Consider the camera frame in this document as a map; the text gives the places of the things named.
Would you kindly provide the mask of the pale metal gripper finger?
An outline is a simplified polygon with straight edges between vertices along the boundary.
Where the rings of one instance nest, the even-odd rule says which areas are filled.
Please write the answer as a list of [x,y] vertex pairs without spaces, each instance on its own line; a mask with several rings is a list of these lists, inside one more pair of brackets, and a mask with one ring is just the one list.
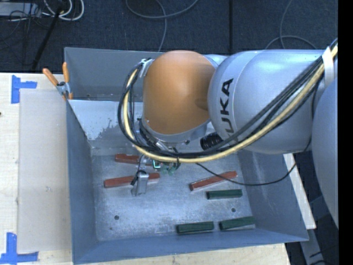
[[147,191],[147,184],[149,180],[149,174],[141,171],[137,176],[137,195],[145,194]]
[[130,184],[132,186],[131,194],[135,197],[138,196],[138,191],[139,191],[139,175],[138,174],[136,174],[134,176],[134,178]]

